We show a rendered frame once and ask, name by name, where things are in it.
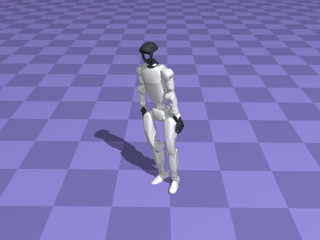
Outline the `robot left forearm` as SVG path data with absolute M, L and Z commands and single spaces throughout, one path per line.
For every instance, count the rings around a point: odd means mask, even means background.
M 170 105 L 170 110 L 171 110 L 171 114 L 172 117 L 175 116 L 177 118 L 177 120 L 181 117 L 180 113 L 179 113 L 179 109 L 178 109 L 178 100 L 176 95 L 173 93 L 171 95 L 171 101 L 169 102 Z

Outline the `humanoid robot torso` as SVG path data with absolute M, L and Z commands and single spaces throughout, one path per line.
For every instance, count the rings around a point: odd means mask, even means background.
M 154 101 L 155 106 L 152 108 L 154 119 L 164 122 L 166 114 L 170 113 L 170 107 L 166 106 L 165 95 L 168 93 L 165 80 L 161 76 L 160 70 L 166 68 L 163 64 L 153 64 L 154 68 L 147 68 L 147 63 L 141 68 L 142 79 L 148 96 Z

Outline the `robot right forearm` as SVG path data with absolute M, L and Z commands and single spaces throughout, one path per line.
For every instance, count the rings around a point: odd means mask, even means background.
M 141 108 L 142 107 L 145 107 L 145 109 L 147 109 L 147 99 L 146 99 L 146 97 L 147 97 L 147 94 L 145 93 L 145 94 L 141 94 L 141 93 L 139 93 L 138 92 L 138 96 L 139 96 L 139 104 L 140 104 L 140 110 L 141 110 Z

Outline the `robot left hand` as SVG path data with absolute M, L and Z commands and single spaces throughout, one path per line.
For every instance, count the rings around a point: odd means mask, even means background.
M 179 119 L 177 119 L 176 116 L 173 116 L 173 119 L 176 122 L 176 130 L 175 130 L 175 132 L 177 132 L 177 130 L 178 130 L 177 134 L 179 134 L 184 128 L 183 121 L 181 120 L 182 118 L 180 117 Z

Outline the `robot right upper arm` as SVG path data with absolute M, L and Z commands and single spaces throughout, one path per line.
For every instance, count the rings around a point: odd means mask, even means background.
M 145 87 L 145 84 L 144 84 L 144 81 L 143 81 L 143 78 L 142 78 L 142 74 L 141 74 L 141 68 L 142 68 L 143 65 L 144 64 L 138 66 L 135 71 L 137 73 L 138 82 L 140 83 L 140 85 L 137 88 L 137 91 L 144 95 L 147 92 L 147 90 L 146 90 L 146 87 Z

